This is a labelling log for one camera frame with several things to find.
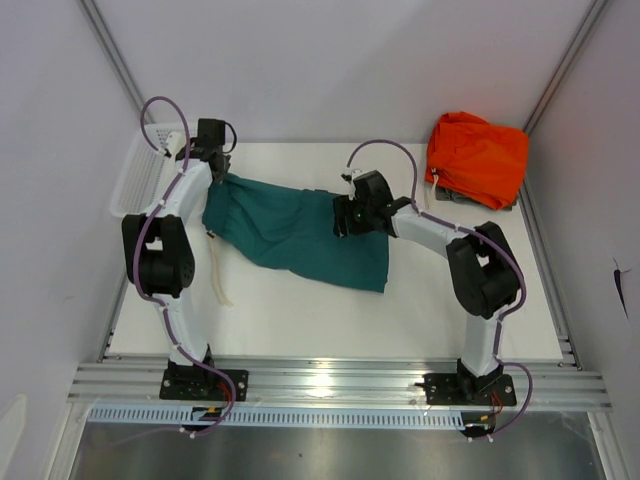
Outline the teal green shorts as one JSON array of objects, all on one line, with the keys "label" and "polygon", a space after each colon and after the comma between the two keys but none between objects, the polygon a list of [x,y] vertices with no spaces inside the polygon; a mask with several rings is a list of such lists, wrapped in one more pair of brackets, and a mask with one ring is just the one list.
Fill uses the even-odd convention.
[{"label": "teal green shorts", "polygon": [[389,237],[339,237],[333,200],[324,190],[295,189],[229,174],[210,185],[202,224],[253,264],[308,280],[382,294]]}]

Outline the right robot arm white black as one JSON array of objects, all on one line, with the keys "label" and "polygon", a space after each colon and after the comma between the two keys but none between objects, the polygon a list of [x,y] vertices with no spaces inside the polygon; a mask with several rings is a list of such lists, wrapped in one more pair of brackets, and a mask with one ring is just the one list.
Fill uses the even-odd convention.
[{"label": "right robot arm white black", "polygon": [[467,313],[456,389],[464,401],[481,402],[492,392],[490,376],[501,370],[502,322],[526,300],[524,275],[503,231],[493,222],[468,228],[419,210],[408,197],[394,198],[377,170],[348,169],[342,178],[350,191],[333,200],[336,236],[382,232],[447,261],[455,298]]}]

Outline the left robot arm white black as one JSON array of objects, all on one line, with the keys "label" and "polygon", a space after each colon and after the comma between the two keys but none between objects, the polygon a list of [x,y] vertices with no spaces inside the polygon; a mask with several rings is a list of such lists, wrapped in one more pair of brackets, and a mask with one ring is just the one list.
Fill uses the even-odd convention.
[{"label": "left robot arm white black", "polygon": [[190,291],[196,261],[186,224],[209,187],[228,172],[226,134],[233,131],[224,120],[201,118],[195,135],[171,133],[161,152],[175,166],[173,178],[143,212],[127,214],[121,222],[127,277],[158,311],[169,361],[190,367],[181,385],[197,400],[215,392],[217,376],[204,367],[210,348]]}]

